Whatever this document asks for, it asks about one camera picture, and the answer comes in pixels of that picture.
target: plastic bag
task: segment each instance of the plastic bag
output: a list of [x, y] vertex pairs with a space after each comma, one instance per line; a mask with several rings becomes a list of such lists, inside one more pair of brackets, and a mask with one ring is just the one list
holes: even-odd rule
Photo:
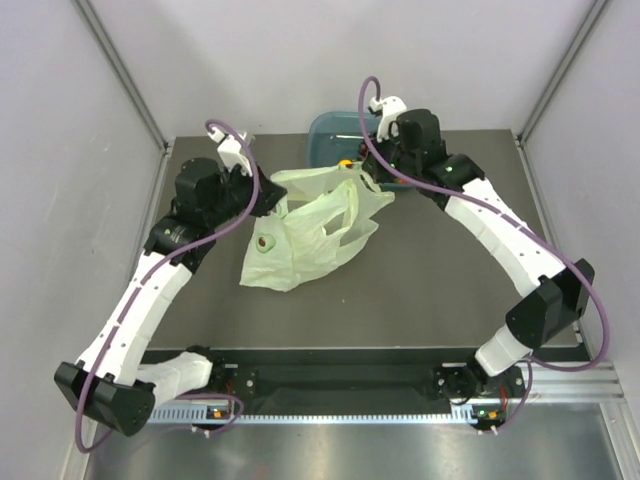
[[364, 248], [378, 229], [371, 216], [395, 198], [357, 163], [284, 170], [271, 180], [287, 195], [256, 219], [240, 285], [286, 292], [324, 277]]

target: white wall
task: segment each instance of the white wall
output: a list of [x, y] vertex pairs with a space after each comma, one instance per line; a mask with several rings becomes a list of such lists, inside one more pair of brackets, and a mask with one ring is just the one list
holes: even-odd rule
[[302, 133], [362, 80], [446, 129], [518, 131], [590, 0], [93, 0], [167, 136]]
[[[611, 2], [528, 143], [564, 250], [596, 269], [610, 358], [640, 425], [640, 3]], [[600, 338], [593, 310], [591, 336]]]
[[0, 478], [49, 480], [54, 371], [121, 294], [160, 155], [71, 2], [1, 2], [0, 64]]

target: blue plastic container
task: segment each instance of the blue plastic container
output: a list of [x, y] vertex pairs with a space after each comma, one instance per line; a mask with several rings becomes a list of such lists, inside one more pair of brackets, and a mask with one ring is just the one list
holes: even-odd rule
[[[365, 115], [370, 133], [378, 130], [378, 119]], [[307, 141], [307, 163], [311, 168], [333, 167], [340, 160], [356, 160], [358, 147], [362, 143], [362, 132], [356, 112], [327, 112], [316, 118], [309, 129]], [[405, 190], [408, 185], [385, 183], [384, 190]]]

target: purple cable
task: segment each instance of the purple cable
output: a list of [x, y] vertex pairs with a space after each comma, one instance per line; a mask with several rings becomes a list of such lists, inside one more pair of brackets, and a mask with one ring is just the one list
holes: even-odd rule
[[360, 87], [360, 94], [358, 95], [358, 120], [360, 121], [360, 130], [362, 131], [362, 137], [364, 139], [364, 143], [367, 145], [367, 148], [369, 149], [371, 154], [375, 157], [375, 159], [378, 161], [378, 163], [380, 163], [380, 165], [382, 165], [392, 175], [395, 175], [397, 178], [400, 178], [401, 180], [404, 180], [405, 182], [411, 185], [414, 185], [418, 188], [421, 188], [423, 190], [428, 190], [434, 193], [448, 195], [451, 197], [457, 197], [462, 200], [475, 203], [476, 205], [482, 208], [486, 208], [492, 213], [495, 213], [499, 217], [502, 217], [509, 225], [514, 227], [516, 230], [519, 230], [527, 238], [529, 238], [534, 243], [539, 245], [541, 248], [545, 249], [546, 251], [554, 255], [558, 260], [560, 260], [571, 271], [571, 273], [575, 275], [578, 281], [584, 286], [585, 290], [589, 293], [589, 296], [593, 300], [593, 304], [595, 305], [596, 310], [598, 311], [598, 315], [600, 315], [600, 321], [602, 323], [602, 345], [600, 347], [600, 351], [598, 352], [598, 354], [591, 361], [577, 367], [561, 367], [561, 366], [551, 365], [549, 363], [543, 362], [542, 360], [538, 360], [537, 358], [534, 358], [534, 357], [531, 357], [531, 361], [545, 368], [549, 368], [551, 370], [557, 370], [560, 372], [581, 372], [598, 365], [602, 360], [604, 360], [609, 350], [610, 326], [609, 326], [609, 318], [607, 316], [607, 312], [604, 308], [604, 305], [600, 300], [600, 297], [596, 293], [595, 289], [591, 285], [591, 283], [589, 283], [589, 280], [587, 280], [586, 277], [582, 274], [582, 272], [578, 270], [578, 268], [573, 264], [573, 262], [571, 262], [569, 258], [564, 256], [558, 249], [556, 249], [552, 245], [542, 240], [532, 231], [528, 230], [527, 228], [523, 228], [523, 226], [520, 225], [520, 223], [517, 220], [515, 220], [514, 218], [510, 217], [507, 214], [502, 213], [498, 208], [494, 207], [493, 205], [483, 200], [480, 200], [478, 198], [465, 195], [464, 193], [456, 192], [455, 190], [449, 190], [448, 188], [442, 188], [442, 187], [429, 185], [428, 183], [421, 182], [419, 180], [416, 180], [415, 178], [409, 177], [399, 172], [398, 170], [393, 168], [391, 165], [389, 165], [389, 163], [382, 157], [382, 155], [380, 155], [380, 152], [378, 152], [375, 145], [369, 138], [369, 132], [367, 131], [367, 126], [364, 120], [364, 97], [367, 92], [367, 87], [371, 82], [373, 82], [376, 86], [376, 98], [378, 100], [380, 99], [380, 93], [381, 93], [380, 81], [375, 76], [367, 77], [364, 83], [362, 84], [362, 87]]
[[82, 390], [80, 391], [80, 397], [78, 398], [78, 406], [76, 408], [75, 431], [74, 431], [76, 446], [78, 447], [78, 450], [81, 453], [90, 453], [90, 452], [94, 451], [96, 448], [99, 448], [109, 438], [111, 433], [113, 433], [113, 431], [109, 431], [100, 440], [98, 440], [93, 445], [88, 446], [88, 447], [85, 446], [84, 442], [82, 440], [82, 417], [84, 415], [84, 410], [85, 410], [85, 407], [86, 407], [86, 404], [87, 404], [87, 398], [89, 396], [89, 390], [91, 389], [91, 383], [93, 382], [93, 379], [96, 376], [96, 373], [98, 371], [98, 368], [100, 367], [100, 364], [104, 360], [104, 356], [106, 355], [107, 350], [109, 350], [109, 347], [111, 346], [111, 341], [116, 336], [116, 332], [118, 330], [118, 327], [120, 325], [122, 325], [122, 322], [124, 321], [125, 317], [127, 316], [127, 313], [129, 312], [129, 310], [131, 309], [131, 306], [133, 305], [133, 302], [138, 297], [138, 294], [140, 293], [140, 290], [142, 289], [142, 286], [144, 286], [149, 281], [151, 276], [155, 272], [157, 272], [160, 267], [162, 267], [167, 262], [170, 262], [172, 258], [177, 257], [178, 255], [182, 255], [183, 253], [188, 252], [191, 249], [198, 248], [198, 247], [201, 247], [202, 245], [205, 245], [207, 243], [213, 242], [213, 241], [217, 240], [218, 238], [223, 237], [226, 234], [228, 234], [231, 231], [233, 231], [234, 229], [236, 229], [250, 215], [251, 211], [253, 210], [253, 207], [255, 207], [256, 202], [258, 201], [258, 193], [260, 192], [260, 178], [259, 178], [259, 174], [258, 174], [258, 164], [256, 163], [256, 160], [253, 157], [253, 153], [251, 153], [251, 149], [249, 148], [249, 145], [238, 134], [238, 132], [236, 132], [230, 125], [226, 124], [225, 122], [223, 122], [221, 120], [214, 120], [214, 119], [207, 120], [207, 122], [205, 123], [205, 128], [207, 129], [207, 132], [211, 132], [211, 128], [212, 127], [221, 128], [227, 134], [229, 134], [233, 138], [235, 138], [238, 141], [238, 143], [240, 144], [240, 146], [242, 147], [242, 151], [247, 156], [247, 159], [249, 160], [249, 164], [251, 166], [251, 172], [252, 172], [252, 175], [253, 175], [252, 176], [252, 179], [253, 179], [253, 191], [251, 192], [251, 198], [249, 200], [249, 204], [247, 205], [247, 208], [242, 212], [242, 214], [240, 214], [240, 216], [238, 218], [236, 218], [232, 223], [227, 225], [222, 230], [220, 230], [218, 232], [215, 232], [215, 233], [209, 235], [208, 237], [205, 237], [205, 238], [202, 238], [202, 239], [197, 240], [195, 242], [189, 243], [188, 245], [185, 245], [184, 247], [180, 247], [179, 249], [177, 249], [177, 250], [171, 252], [169, 255], [165, 256], [162, 260], [160, 260], [153, 267], [151, 267], [151, 269], [147, 272], [147, 274], [140, 281], [140, 285], [141, 286], [137, 287], [131, 293], [131, 296], [127, 300], [127, 303], [125, 304], [124, 308], [120, 312], [120, 315], [118, 315], [118, 319], [116, 320], [116, 322], [118, 323], [118, 326], [113, 327], [111, 329], [111, 332], [109, 332], [109, 335], [107, 336], [107, 339], [105, 340], [104, 344], [102, 345], [102, 348], [100, 349], [100, 351], [98, 352], [98, 355], [96, 356], [96, 360], [93, 363], [93, 366], [91, 367], [91, 370], [89, 371], [89, 374], [87, 375], [87, 378], [85, 379], [84, 383], [82, 384]]
[[[242, 402], [242, 400], [240, 400], [238, 397], [234, 395], [228, 395], [226, 393], [212, 393], [212, 394], [200, 393], [200, 394], [191, 394], [191, 395], [187, 394], [187, 395], [180, 395], [178, 399], [180, 400], [228, 400], [238, 405], [238, 412], [233, 416], [231, 420], [229, 420], [228, 423], [224, 424], [222, 427], [216, 430], [204, 430], [205, 432], [209, 432], [209, 436], [218, 435], [219, 433], [229, 430], [230, 426], [233, 425], [235, 422], [237, 422], [238, 419], [240, 419], [240, 416], [242, 415], [242, 413], [244, 412], [244, 403]], [[108, 467], [109, 470], [115, 470], [116, 468], [126, 463], [133, 455], [135, 455], [144, 447], [146, 447], [151, 442], [156, 440], [158, 437], [162, 437], [167, 433], [175, 432], [178, 430], [183, 430], [183, 431], [192, 430], [192, 428], [193, 428], [192, 426], [187, 426], [187, 425], [174, 425], [168, 428], [163, 428], [162, 430], [155, 433], [154, 435], [151, 435], [149, 438], [147, 438], [140, 444], [136, 445], [133, 449], [131, 449], [131, 451], [127, 453], [127, 455], [124, 458], [120, 458], [119, 461], [115, 463], [111, 462], [108, 459], [106, 459], [104, 455], [100, 456], [100, 461], [102, 461], [102, 463], [104, 464], [109, 464], [109, 467]]]

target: purple wire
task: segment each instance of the purple wire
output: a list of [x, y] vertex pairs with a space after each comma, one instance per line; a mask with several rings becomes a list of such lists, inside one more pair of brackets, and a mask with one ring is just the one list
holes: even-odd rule
[[85, 379], [84, 383], [82, 384], [82, 390], [80, 391], [80, 397], [78, 398], [78, 406], [76, 408], [75, 430], [74, 430], [76, 446], [78, 447], [78, 450], [81, 453], [90, 453], [90, 452], [94, 451], [96, 448], [99, 448], [101, 445], [104, 444], [104, 442], [109, 438], [109, 436], [112, 433], [112, 431], [108, 431], [100, 440], [96, 441], [96, 443], [94, 443], [93, 445], [88, 446], [88, 447], [85, 446], [85, 444], [84, 444], [84, 442], [82, 440], [82, 417], [84, 415], [84, 410], [85, 410], [85, 407], [86, 407], [86, 404], [87, 404], [87, 398], [89, 396], [89, 390], [91, 389], [91, 383], [93, 382], [93, 379], [96, 376], [96, 373], [98, 371], [98, 368], [100, 367], [100, 364], [104, 360], [104, 357], [105, 357], [105, 355], [107, 353], [107, 350], [109, 350], [109, 348], [111, 346], [111, 341], [116, 336], [116, 332], [118, 330], [118, 327], [120, 325], [122, 325], [122, 322], [124, 321], [125, 317], [127, 316], [127, 313], [129, 312], [129, 310], [131, 310], [131, 306], [133, 305], [133, 302], [138, 297], [138, 294], [140, 293], [140, 290], [142, 289], [142, 286], [144, 286], [149, 281], [151, 276], [155, 272], [157, 272], [160, 267], [162, 267], [164, 264], [170, 262], [171, 259], [173, 259], [173, 258], [175, 258], [175, 257], [177, 257], [179, 255], [182, 255], [183, 253], [188, 252], [189, 250], [201, 247], [202, 245], [205, 245], [207, 243], [211, 243], [211, 242], [217, 240], [218, 238], [223, 237], [224, 235], [230, 233], [234, 229], [236, 229], [251, 214], [251, 211], [253, 210], [253, 207], [255, 207], [256, 202], [258, 201], [258, 194], [260, 192], [260, 178], [259, 178], [259, 174], [258, 174], [258, 164], [256, 163], [256, 160], [253, 157], [253, 153], [251, 152], [251, 149], [249, 148], [249, 145], [238, 134], [238, 132], [236, 132], [230, 125], [228, 125], [227, 123], [225, 123], [225, 122], [223, 122], [221, 120], [215, 120], [215, 119], [207, 120], [207, 122], [205, 123], [205, 128], [207, 129], [207, 131], [211, 132], [212, 127], [221, 128], [227, 134], [229, 134], [233, 138], [235, 138], [238, 141], [238, 143], [240, 144], [240, 146], [242, 147], [242, 151], [247, 156], [247, 159], [249, 160], [249, 164], [251, 166], [251, 172], [252, 172], [252, 175], [253, 175], [252, 176], [253, 191], [251, 192], [251, 198], [249, 200], [249, 204], [247, 205], [247, 208], [242, 212], [242, 214], [240, 214], [240, 216], [238, 218], [236, 218], [232, 223], [227, 225], [222, 230], [220, 230], [218, 232], [215, 232], [215, 233], [209, 235], [208, 237], [205, 237], [205, 238], [202, 238], [202, 239], [197, 240], [195, 242], [189, 243], [188, 245], [185, 245], [184, 247], [180, 247], [179, 249], [177, 249], [177, 250], [171, 252], [169, 255], [165, 256], [162, 260], [160, 260], [153, 267], [151, 267], [151, 269], [149, 269], [147, 274], [140, 281], [140, 285], [141, 286], [140, 287], [136, 287], [136, 289], [131, 293], [131, 296], [127, 300], [127, 303], [125, 304], [124, 308], [122, 309], [122, 311], [118, 315], [118, 318], [116, 320], [118, 325], [114, 326], [111, 329], [111, 332], [109, 332], [109, 335], [107, 336], [107, 339], [105, 340], [104, 344], [102, 345], [102, 348], [100, 349], [100, 351], [98, 352], [98, 355], [96, 356], [96, 360], [93, 363], [93, 366], [91, 367], [91, 370], [89, 371], [89, 374], [87, 375], [87, 378]]
[[448, 188], [442, 188], [436, 185], [430, 185], [428, 183], [421, 182], [419, 180], [416, 180], [415, 178], [412, 178], [403, 174], [402, 172], [399, 172], [398, 170], [393, 168], [391, 165], [389, 165], [389, 163], [382, 157], [382, 155], [380, 155], [380, 152], [378, 152], [375, 145], [369, 138], [369, 132], [367, 131], [367, 126], [364, 120], [364, 97], [367, 92], [367, 87], [371, 82], [373, 82], [376, 86], [376, 98], [378, 100], [380, 99], [380, 93], [381, 93], [380, 81], [375, 76], [367, 77], [364, 83], [362, 84], [362, 87], [360, 87], [360, 94], [358, 95], [358, 120], [360, 121], [360, 129], [362, 130], [364, 143], [367, 145], [367, 148], [369, 149], [371, 154], [375, 157], [375, 159], [378, 161], [378, 163], [380, 163], [380, 165], [382, 165], [392, 175], [395, 175], [397, 178], [400, 178], [405, 182], [412, 184], [418, 188], [421, 188], [423, 190], [428, 190], [434, 193], [448, 195], [451, 197], [457, 197], [462, 200], [475, 203], [476, 205], [482, 208], [486, 208], [492, 213], [495, 213], [499, 217], [502, 217], [509, 225], [514, 227], [516, 230], [519, 230], [527, 238], [529, 238], [534, 243], [539, 245], [541, 248], [548, 251], [549, 253], [554, 255], [558, 260], [560, 260], [571, 271], [571, 273], [575, 275], [578, 281], [584, 286], [585, 290], [589, 293], [589, 296], [593, 300], [593, 304], [595, 305], [596, 310], [598, 311], [598, 315], [600, 315], [600, 321], [602, 323], [602, 345], [600, 347], [600, 351], [598, 352], [598, 354], [591, 361], [577, 367], [561, 367], [557, 365], [552, 365], [547, 362], [543, 362], [542, 360], [538, 360], [537, 358], [534, 358], [534, 357], [531, 357], [531, 361], [545, 368], [549, 368], [551, 370], [557, 370], [560, 372], [581, 372], [598, 365], [602, 360], [604, 360], [604, 358], [607, 355], [607, 352], [609, 351], [610, 326], [609, 326], [609, 318], [607, 316], [607, 312], [604, 308], [602, 300], [600, 300], [600, 297], [596, 293], [591, 283], [589, 283], [589, 280], [587, 280], [587, 278], [573, 264], [573, 262], [571, 262], [569, 258], [564, 256], [564, 254], [562, 254], [558, 249], [556, 249], [549, 243], [542, 240], [540, 237], [538, 237], [535, 233], [533, 233], [529, 229], [524, 228], [524, 226], [522, 226], [517, 220], [515, 220], [514, 218], [510, 217], [505, 213], [502, 213], [498, 208], [494, 207], [490, 203], [482, 201], [478, 198], [471, 197], [469, 195], [465, 195], [464, 193], [456, 192], [455, 190], [449, 190]]
[[[216, 430], [204, 430], [205, 432], [209, 432], [209, 436], [218, 435], [220, 433], [223, 433], [229, 430], [229, 428], [231, 428], [231, 426], [240, 419], [240, 416], [244, 412], [244, 403], [242, 402], [242, 400], [240, 400], [238, 397], [234, 395], [228, 395], [226, 393], [212, 393], [212, 394], [200, 393], [200, 394], [191, 394], [191, 395], [186, 394], [186, 395], [180, 395], [178, 399], [180, 400], [228, 400], [238, 405], [238, 412], [233, 416], [231, 420], [229, 420], [229, 422], [227, 422], [226, 424], [224, 424], [223, 426], [221, 426]], [[193, 427], [187, 426], [187, 425], [174, 425], [168, 428], [163, 428], [162, 430], [155, 433], [154, 435], [151, 435], [149, 438], [147, 438], [140, 444], [136, 445], [132, 450], [130, 450], [127, 453], [127, 455], [124, 458], [120, 458], [118, 462], [113, 463], [107, 460], [106, 458], [104, 458], [103, 455], [100, 456], [100, 460], [103, 463], [109, 464], [109, 470], [115, 470], [116, 468], [120, 467], [122, 464], [127, 462], [129, 459], [131, 459], [133, 455], [138, 453], [140, 450], [142, 450], [144, 447], [149, 445], [151, 442], [153, 442], [157, 438], [162, 437], [167, 433], [175, 432], [178, 430], [191, 430], [192, 428]]]

